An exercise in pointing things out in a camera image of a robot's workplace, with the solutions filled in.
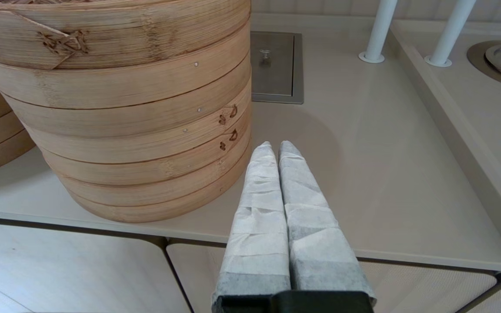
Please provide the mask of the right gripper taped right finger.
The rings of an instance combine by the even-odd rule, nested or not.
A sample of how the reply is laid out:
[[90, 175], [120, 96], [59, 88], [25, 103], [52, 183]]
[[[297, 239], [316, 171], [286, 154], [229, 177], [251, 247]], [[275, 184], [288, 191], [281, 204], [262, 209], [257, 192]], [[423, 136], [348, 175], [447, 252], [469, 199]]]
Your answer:
[[290, 141], [281, 143], [279, 172], [292, 287], [306, 291], [358, 291], [376, 301], [306, 159]]

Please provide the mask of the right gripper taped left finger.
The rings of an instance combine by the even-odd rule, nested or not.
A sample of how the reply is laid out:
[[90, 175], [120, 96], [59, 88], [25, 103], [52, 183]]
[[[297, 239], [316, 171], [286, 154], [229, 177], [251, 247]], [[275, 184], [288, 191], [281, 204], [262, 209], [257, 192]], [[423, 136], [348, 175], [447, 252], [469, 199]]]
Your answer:
[[287, 220], [272, 145], [252, 152], [213, 299], [291, 289]]

